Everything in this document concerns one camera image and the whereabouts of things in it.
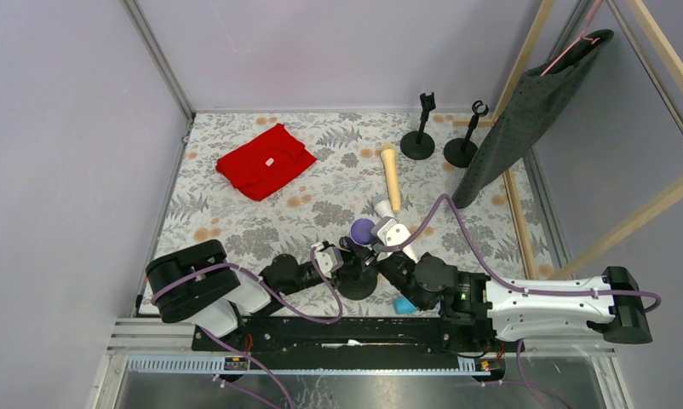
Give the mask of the purple microphone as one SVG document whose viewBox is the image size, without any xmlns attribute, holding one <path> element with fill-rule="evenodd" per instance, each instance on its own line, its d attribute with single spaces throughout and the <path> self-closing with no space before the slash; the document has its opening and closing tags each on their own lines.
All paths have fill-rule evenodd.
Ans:
<svg viewBox="0 0 683 409">
<path fill-rule="evenodd" d="M 375 223 L 368 218 L 360 218 L 353 222 L 350 227 L 349 237 L 356 245 L 367 246 L 372 243 L 376 236 L 372 233 Z"/>
</svg>

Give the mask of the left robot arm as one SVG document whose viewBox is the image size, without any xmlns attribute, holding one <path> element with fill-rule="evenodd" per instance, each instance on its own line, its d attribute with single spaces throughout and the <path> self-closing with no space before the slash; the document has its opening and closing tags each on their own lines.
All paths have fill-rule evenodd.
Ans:
<svg viewBox="0 0 683 409">
<path fill-rule="evenodd" d="M 324 285 L 336 300 L 358 301 L 375 291 L 378 280 L 373 253 L 348 237 L 338 245 L 313 245 L 304 263 L 278 255 L 258 274 L 229 262 L 222 243 L 212 239 L 151 261 L 145 273 L 164 323 L 191 323 L 216 337 L 241 328 L 244 315 L 266 317 L 289 308 L 285 298 L 297 292 Z"/>
</svg>

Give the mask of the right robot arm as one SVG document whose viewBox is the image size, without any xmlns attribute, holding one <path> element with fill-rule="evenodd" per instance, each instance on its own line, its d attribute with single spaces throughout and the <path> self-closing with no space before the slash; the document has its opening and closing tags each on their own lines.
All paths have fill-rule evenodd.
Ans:
<svg viewBox="0 0 683 409">
<path fill-rule="evenodd" d="M 648 344 L 646 294 L 624 267 L 573 280 L 495 279 L 424 254 L 417 262 L 398 251 L 377 261 L 379 273 L 416 311 L 467 326 L 475 342 L 514 343 L 531 337 L 599 333 L 608 343 Z"/>
</svg>

